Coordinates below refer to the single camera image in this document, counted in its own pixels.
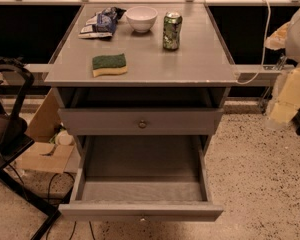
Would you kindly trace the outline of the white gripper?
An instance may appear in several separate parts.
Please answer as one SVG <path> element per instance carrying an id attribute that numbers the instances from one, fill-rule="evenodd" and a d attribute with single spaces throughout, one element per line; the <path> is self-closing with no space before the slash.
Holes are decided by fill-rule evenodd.
<path id="1" fill-rule="evenodd" d="M 289 22 L 266 38 L 265 47 L 279 50 L 285 47 Z M 284 71 L 276 80 L 273 98 L 268 103 L 265 125 L 278 130 L 288 125 L 300 109 L 300 66 Z"/>

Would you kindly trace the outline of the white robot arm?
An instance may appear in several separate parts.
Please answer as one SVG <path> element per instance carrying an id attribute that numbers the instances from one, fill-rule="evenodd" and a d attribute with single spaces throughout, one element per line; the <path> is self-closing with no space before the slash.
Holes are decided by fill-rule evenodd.
<path id="1" fill-rule="evenodd" d="M 278 92 L 270 101 L 266 112 L 266 125 L 270 129 L 286 126 L 300 109 L 300 8 L 289 22 L 279 27 L 265 41 L 271 50 L 285 49 L 285 55 L 297 67 L 276 80 Z"/>

